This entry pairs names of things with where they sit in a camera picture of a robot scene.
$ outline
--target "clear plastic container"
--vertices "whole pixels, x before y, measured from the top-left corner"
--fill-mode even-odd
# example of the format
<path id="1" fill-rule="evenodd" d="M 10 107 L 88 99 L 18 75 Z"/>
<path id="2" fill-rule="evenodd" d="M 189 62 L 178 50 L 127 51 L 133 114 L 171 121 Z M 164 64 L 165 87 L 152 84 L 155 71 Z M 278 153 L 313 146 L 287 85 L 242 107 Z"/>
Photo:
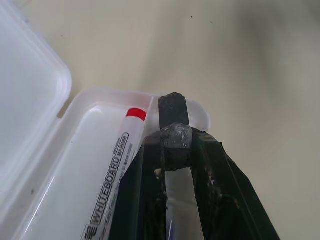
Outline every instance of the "clear plastic container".
<path id="1" fill-rule="evenodd" d="M 0 240 L 80 240 L 122 120 L 129 108 L 147 111 L 142 143 L 159 131 L 158 96 L 97 87 L 59 119 L 70 72 L 9 1 L 0 1 L 0 48 Z M 187 107 L 190 125 L 208 130 L 208 113 L 189 98 Z M 176 239 L 203 238 L 190 170 L 166 181 Z"/>

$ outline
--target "whiteboard marker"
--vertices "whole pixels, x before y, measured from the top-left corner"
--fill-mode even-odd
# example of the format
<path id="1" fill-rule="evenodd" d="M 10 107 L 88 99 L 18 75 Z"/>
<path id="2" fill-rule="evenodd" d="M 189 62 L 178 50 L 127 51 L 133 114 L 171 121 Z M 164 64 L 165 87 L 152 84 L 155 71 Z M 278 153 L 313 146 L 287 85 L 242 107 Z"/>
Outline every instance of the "whiteboard marker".
<path id="1" fill-rule="evenodd" d="M 139 108 L 128 110 L 90 223 L 85 226 L 81 240 L 109 238 L 120 182 L 134 159 L 143 134 L 146 115 L 147 113 Z"/>

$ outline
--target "white table surface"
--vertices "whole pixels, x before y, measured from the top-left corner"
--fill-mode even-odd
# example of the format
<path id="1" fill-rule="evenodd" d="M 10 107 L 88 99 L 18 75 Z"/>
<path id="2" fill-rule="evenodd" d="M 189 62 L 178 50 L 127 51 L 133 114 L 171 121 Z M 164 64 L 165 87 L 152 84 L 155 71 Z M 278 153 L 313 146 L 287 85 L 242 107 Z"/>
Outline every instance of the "white table surface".
<path id="1" fill-rule="evenodd" d="M 320 236 L 316 0 L 15 0 L 68 65 L 71 99 L 179 92 L 250 178 L 283 240 Z"/>

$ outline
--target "red marker cap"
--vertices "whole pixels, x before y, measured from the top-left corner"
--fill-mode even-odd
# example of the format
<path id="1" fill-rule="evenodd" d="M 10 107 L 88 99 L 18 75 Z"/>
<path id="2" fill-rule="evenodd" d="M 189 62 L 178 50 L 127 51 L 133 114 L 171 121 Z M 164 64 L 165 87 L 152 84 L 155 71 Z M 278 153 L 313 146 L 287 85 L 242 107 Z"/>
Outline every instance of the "red marker cap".
<path id="1" fill-rule="evenodd" d="M 146 119 L 147 113 L 141 110 L 140 108 L 130 108 L 126 116 L 137 117 L 137 118 L 140 118 L 142 121 L 144 121 Z"/>

